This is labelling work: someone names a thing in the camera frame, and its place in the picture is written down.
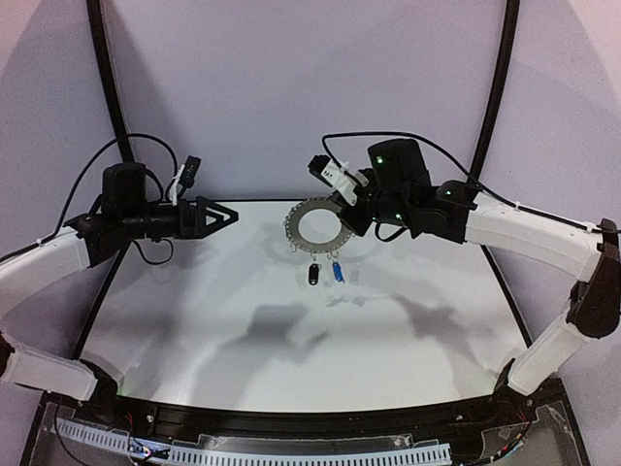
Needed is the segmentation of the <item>blue key tag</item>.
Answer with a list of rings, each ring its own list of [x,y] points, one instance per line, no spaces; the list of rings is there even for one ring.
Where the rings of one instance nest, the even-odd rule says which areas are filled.
[[[332,270],[333,270],[335,280],[338,283],[343,283],[344,282],[343,271],[342,271],[341,264],[338,261],[332,262]]]

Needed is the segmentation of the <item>perforated metal key ring disc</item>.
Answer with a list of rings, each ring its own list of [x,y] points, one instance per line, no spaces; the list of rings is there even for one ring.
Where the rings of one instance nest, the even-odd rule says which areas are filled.
[[[285,238],[294,250],[331,253],[351,238],[338,218],[341,208],[327,198],[309,198],[294,205],[283,221]]]

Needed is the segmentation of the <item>black key tag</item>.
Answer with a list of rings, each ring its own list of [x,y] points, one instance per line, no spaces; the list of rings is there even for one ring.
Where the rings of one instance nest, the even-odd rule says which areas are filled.
[[[319,272],[320,267],[317,263],[312,263],[308,270],[308,283],[309,285],[315,286],[319,281]]]

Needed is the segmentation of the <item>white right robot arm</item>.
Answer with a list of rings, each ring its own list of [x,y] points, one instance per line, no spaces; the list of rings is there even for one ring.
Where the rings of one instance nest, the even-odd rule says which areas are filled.
[[[589,224],[503,199],[474,179],[433,185],[420,139],[393,132],[369,147],[370,168],[352,174],[334,155],[317,176],[342,198],[339,218],[358,236],[391,224],[456,243],[508,250],[573,276],[561,312],[510,360],[497,382],[528,396],[578,350],[620,323],[620,250],[615,224]]]

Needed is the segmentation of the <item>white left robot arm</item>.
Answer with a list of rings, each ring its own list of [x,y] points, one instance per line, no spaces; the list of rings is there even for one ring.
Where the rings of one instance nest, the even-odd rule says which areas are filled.
[[[237,212],[199,196],[176,193],[147,200],[151,173],[137,162],[103,173],[101,207],[61,224],[55,236],[1,262],[1,313],[6,315],[44,288],[94,268],[138,240],[202,240],[238,221]],[[1,337],[1,381],[91,402],[113,392],[114,380],[92,363],[63,358]]]

